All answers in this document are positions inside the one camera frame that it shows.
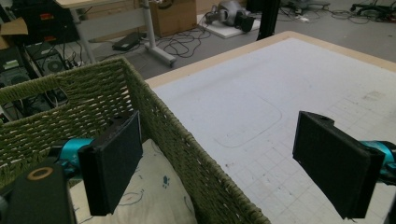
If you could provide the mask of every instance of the gray floor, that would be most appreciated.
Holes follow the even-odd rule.
[[[360,2],[356,2],[354,0],[332,0],[330,3],[330,11],[348,11],[352,4]],[[383,0],[378,1],[378,3],[390,5],[392,2]],[[337,16],[332,14],[330,11],[320,10],[318,7],[310,8],[304,12],[304,16],[309,19],[309,22],[295,20],[279,11],[276,23],[276,34],[284,31],[294,31],[396,63],[395,23],[375,22],[366,18],[347,19],[344,14]],[[195,37],[198,37],[199,35],[205,37],[208,36],[208,33],[202,34],[197,30],[196,32],[191,33],[191,35]],[[256,30],[227,39],[223,39],[216,35],[211,35],[209,38],[203,38],[200,41],[195,39],[194,41],[185,44],[189,49],[189,52],[184,56],[191,55],[191,57],[182,58],[176,56],[177,61],[173,68],[170,68],[167,64],[153,58],[146,52],[143,46],[134,51],[124,53],[123,55],[136,67],[144,78],[150,78],[187,64],[198,62],[224,51],[244,46],[256,41],[257,36],[258,31]],[[161,43],[159,47],[164,48],[167,43],[170,43],[167,41],[169,38],[159,39],[157,42]],[[180,40],[180,35],[174,36],[174,39]],[[111,45],[112,44],[110,42],[94,45],[93,53],[97,60],[103,60],[108,55],[120,53],[119,51],[113,51],[111,49]],[[172,46],[178,49],[181,53],[186,50],[184,47],[176,45],[175,40],[172,41]],[[175,53],[175,51],[170,47],[167,47],[165,50],[170,53]]]

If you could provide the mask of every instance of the black device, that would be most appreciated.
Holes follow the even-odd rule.
[[[8,208],[2,209],[5,223],[77,223],[66,181],[79,175],[91,214],[113,213],[143,149],[138,111],[110,123],[96,139],[56,143],[44,161],[2,189],[1,196],[8,202]]]
[[[0,87],[12,86],[37,78],[33,68],[21,56],[18,47],[0,50]],[[24,117],[51,109],[44,94],[13,102]]]
[[[16,17],[22,17],[29,35],[18,36],[24,45],[39,42],[63,44],[79,39],[76,26],[68,9],[55,1],[15,1],[11,7]]]
[[[49,42],[36,43],[25,48],[43,77],[65,70],[61,54]]]
[[[26,46],[25,49],[42,77],[65,70],[61,54],[50,43],[37,43]],[[53,106],[63,105],[67,102],[67,96],[61,89],[47,91],[46,95]]]
[[[318,114],[300,111],[293,158],[341,218],[365,217],[377,181],[396,185],[395,145],[358,141],[334,127],[334,120]],[[395,209],[393,205],[389,212],[392,224]]]
[[[133,32],[113,45],[114,50],[126,51],[140,43],[140,34]]]

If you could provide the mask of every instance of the cable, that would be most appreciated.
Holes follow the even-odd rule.
[[[208,24],[204,26],[204,20],[207,14],[198,21],[197,28],[174,34],[168,38],[161,38],[157,43],[157,47],[164,45],[163,50],[165,52],[180,58],[192,57],[198,47],[201,46],[201,40],[211,36],[210,32],[206,30]]]

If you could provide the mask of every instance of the office chair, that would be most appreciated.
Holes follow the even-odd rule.
[[[363,11],[367,11],[367,10],[374,10],[379,12],[378,17],[385,17],[387,14],[389,14],[392,11],[392,6],[390,7],[385,7],[385,6],[378,6],[376,4],[378,0],[374,0],[374,2],[372,4],[366,5],[366,4],[353,4],[352,8],[350,9],[350,11],[355,11],[357,7],[361,7],[361,9],[359,9],[359,11],[356,13],[357,15],[361,15],[361,13]]]
[[[295,12],[298,14],[310,6],[327,7],[330,4],[328,2],[322,2],[322,1],[316,1],[316,0],[286,0],[282,3],[283,3],[283,7],[294,8]]]

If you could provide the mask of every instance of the floor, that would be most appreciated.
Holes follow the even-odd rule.
[[[360,2],[331,0],[329,10],[311,8],[304,12],[303,16],[308,19],[306,22],[287,16],[286,14],[290,12],[287,8],[284,8],[284,11],[279,11],[278,14],[276,34],[284,31],[295,31],[396,63],[396,24],[376,22],[367,18],[350,17],[347,12],[352,4],[355,3]],[[390,5],[391,3],[388,0],[378,1],[378,4],[383,5]],[[151,57],[143,46],[131,52],[125,52],[122,55],[135,66],[143,78],[150,78],[201,61],[229,49],[244,46],[255,41],[257,35],[258,31],[252,31],[244,35],[223,39],[196,29],[192,32],[158,39],[157,42],[160,43],[160,48],[165,48],[166,51],[179,55],[176,56],[177,61],[173,67]],[[93,53],[98,61],[104,60],[113,54],[120,54],[119,51],[111,49],[114,41],[116,40],[92,44]],[[276,169],[277,161],[283,157],[282,153],[282,151],[274,151],[273,158],[267,158],[269,162],[266,164],[271,167],[266,167],[266,169],[278,171],[278,173],[273,173],[272,175],[284,175],[297,169],[293,164],[290,166],[292,170]],[[393,188],[383,184],[377,185],[375,200],[372,201],[370,206],[370,216],[366,219],[342,220],[332,205],[326,201],[327,199],[320,194],[317,187],[308,185],[309,181],[307,179],[298,173],[295,174],[294,180],[299,183],[298,185],[300,187],[306,186],[306,190],[300,192],[299,197],[290,197],[290,195],[284,194],[282,186],[278,185],[273,186],[274,188],[268,198],[271,201],[271,206],[259,204],[264,214],[274,224],[379,224],[384,222],[384,217],[389,210],[391,202],[389,195],[394,194]],[[250,198],[257,198],[258,195],[263,197],[265,192],[252,192],[247,189],[249,180],[245,180],[245,177],[244,174],[239,174],[235,182],[246,190],[246,195]]]
[[[391,2],[387,1],[390,0],[380,0],[378,3],[383,2],[383,4],[390,5]],[[329,5],[330,11],[311,8],[304,12],[304,16],[309,19],[308,22],[302,22],[293,17],[290,18],[282,11],[279,11],[275,33],[294,31],[396,62],[396,45],[394,44],[396,43],[396,25],[394,23],[375,22],[366,18],[349,17],[346,12],[349,11],[354,3],[359,2],[354,0],[332,0]],[[202,33],[201,30],[196,29],[193,32],[184,32],[183,34],[160,38],[157,41],[157,43],[160,43],[160,48],[165,48],[169,53],[181,54],[177,56],[177,61],[172,68],[151,57],[143,46],[131,52],[122,52],[122,55],[136,67],[144,78],[150,78],[229,49],[246,45],[256,41],[257,36],[258,30],[223,39],[216,35],[211,35],[209,32]],[[119,51],[112,50],[111,41],[92,44],[92,46],[94,47],[93,53],[98,61],[109,55],[120,54]]]

